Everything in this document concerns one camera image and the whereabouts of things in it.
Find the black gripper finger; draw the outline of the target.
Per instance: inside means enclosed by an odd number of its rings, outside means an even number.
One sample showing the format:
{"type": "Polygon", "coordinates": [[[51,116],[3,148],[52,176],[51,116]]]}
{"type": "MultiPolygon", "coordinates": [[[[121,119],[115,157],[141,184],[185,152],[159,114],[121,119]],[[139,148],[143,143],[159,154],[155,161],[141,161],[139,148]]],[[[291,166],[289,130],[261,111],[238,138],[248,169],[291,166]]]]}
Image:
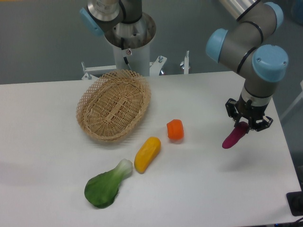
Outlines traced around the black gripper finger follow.
{"type": "Polygon", "coordinates": [[[237,101],[232,98],[229,98],[228,101],[225,103],[227,114],[234,121],[234,127],[238,126],[242,117],[242,115],[238,112],[236,105],[237,101]]]}
{"type": "Polygon", "coordinates": [[[273,119],[268,116],[263,116],[261,120],[256,120],[253,117],[249,117],[247,131],[262,131],[268,129],[273,123],[273,119]]]}

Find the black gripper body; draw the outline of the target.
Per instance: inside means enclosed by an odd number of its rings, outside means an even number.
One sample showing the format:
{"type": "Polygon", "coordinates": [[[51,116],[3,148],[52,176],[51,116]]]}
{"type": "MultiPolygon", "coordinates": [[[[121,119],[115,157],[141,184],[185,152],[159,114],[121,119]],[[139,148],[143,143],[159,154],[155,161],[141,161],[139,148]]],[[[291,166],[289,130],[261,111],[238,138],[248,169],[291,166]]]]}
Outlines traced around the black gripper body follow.
{"type": "Polygon", "coordinates": [[[247,103],[244,101],[242,96],[239,97],[239,100],[236,104],[236,110],[238,112],[237,121],[239,121],[242,117],[247,119],[249,122],[256,122],[263,119],[265,115],[265,110],[267,105],[263,106],[253,106],[251,103],[247,103]]]}

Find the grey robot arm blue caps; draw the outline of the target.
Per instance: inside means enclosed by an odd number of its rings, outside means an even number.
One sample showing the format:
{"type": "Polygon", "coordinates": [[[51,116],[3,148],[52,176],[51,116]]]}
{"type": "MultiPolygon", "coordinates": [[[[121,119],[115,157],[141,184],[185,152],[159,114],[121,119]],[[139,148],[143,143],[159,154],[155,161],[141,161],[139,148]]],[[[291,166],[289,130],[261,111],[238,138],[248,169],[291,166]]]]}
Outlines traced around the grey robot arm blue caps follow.
{"type": "Polygon", "coordinates": [[[272,124],[265,110],[285,77],[289,58],[277,45],[264,44],[283,23],[279,5],[260,0],[222,0],[237,27],[217,29],[206,44],[206,54],[245,79],[239,100],[229,99],[227,114],[235,125],[248,120],[250,130],[262,131],[272,124]]]}

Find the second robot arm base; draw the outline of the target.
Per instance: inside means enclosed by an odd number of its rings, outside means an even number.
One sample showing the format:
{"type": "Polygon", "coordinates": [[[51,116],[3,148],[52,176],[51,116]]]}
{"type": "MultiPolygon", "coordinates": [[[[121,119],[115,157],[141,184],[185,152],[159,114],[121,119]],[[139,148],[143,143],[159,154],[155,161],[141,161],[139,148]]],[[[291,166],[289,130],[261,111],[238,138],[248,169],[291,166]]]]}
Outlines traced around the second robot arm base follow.
{"type": "Polygon", "coordinates": [[[143,12],[141,0],[89,0],[80,9],[83,24],[95,36],[124,50],[149,44],[155,37],[154,20],[143,12]]]}

